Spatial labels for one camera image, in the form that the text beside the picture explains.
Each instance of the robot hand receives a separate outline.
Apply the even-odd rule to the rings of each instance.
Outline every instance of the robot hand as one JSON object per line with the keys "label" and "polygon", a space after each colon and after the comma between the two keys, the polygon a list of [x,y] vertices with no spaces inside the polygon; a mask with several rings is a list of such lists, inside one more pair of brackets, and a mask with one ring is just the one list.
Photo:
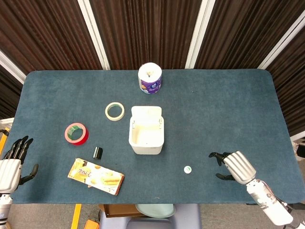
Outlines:
{"label": "robot hand", "polygon": [[221,180],[236,180],[238,183],[246,185],[247,192],[275,225],[305,229],[304,222],[301,223],[294,219],[283,205],[289,208],[290,206],[277,198],[265,182],[255,179],[256,170],[242,152],[223,154],[213,152],[209,157],[216,157],[218,165],[221,166],[223,163],[231,173],[226,176],[217,173],[216,176]]}
{"label": "robot hand", "polygon": [[4,158],[0,160],[0,229],[5,228],[5,224],[9,215],[13,193],[19,185],[33,179],[38,171],[38,164],[35,164],[32,172],[21,178],[21,169],[27,154],[28,148],[33,138],[28,140],[28,136],[18,139],[12,145],[11,149],[6,153]]}

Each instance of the food package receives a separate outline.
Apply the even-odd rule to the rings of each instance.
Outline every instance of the food package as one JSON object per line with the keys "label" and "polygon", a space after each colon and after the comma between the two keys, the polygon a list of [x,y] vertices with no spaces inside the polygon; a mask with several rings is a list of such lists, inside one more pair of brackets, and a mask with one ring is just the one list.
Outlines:
{"label": "food package", "polygon": [[124,174],[77,158],[68,174],[68,178],[112,195],[117,195],[124,180]]}

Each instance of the black eraser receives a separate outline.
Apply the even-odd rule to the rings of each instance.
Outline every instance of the black eraser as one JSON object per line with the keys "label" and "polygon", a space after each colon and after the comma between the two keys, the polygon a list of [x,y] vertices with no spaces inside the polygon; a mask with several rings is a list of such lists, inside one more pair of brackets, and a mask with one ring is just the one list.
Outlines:
{"label": "black eraser", "polygon": [[94,159],[101,159],[103,154],[103,149],[100,147],[95,147],[94,153],[93,153],[93,158]]}

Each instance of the paper towel roll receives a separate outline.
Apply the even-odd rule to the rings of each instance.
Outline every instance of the paper towel roll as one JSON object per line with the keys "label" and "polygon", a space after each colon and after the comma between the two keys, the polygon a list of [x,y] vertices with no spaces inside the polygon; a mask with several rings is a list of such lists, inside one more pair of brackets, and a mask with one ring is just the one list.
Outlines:
{"label": "paper towel roll", "polygon": [[147,94],[155,94],[161,87],[162,69],[155,63],[143,64],[138,72],[140,89]]}

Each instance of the white storage box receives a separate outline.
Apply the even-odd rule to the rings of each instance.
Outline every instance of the white storage box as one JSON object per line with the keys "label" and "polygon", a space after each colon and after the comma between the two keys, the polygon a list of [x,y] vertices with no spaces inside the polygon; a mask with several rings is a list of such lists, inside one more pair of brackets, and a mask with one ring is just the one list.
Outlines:
{"label": "white storage box", "polygon": [[156,155],[164,143],[164,119],[159,106],[133,106],[129,144],[136,154]]}

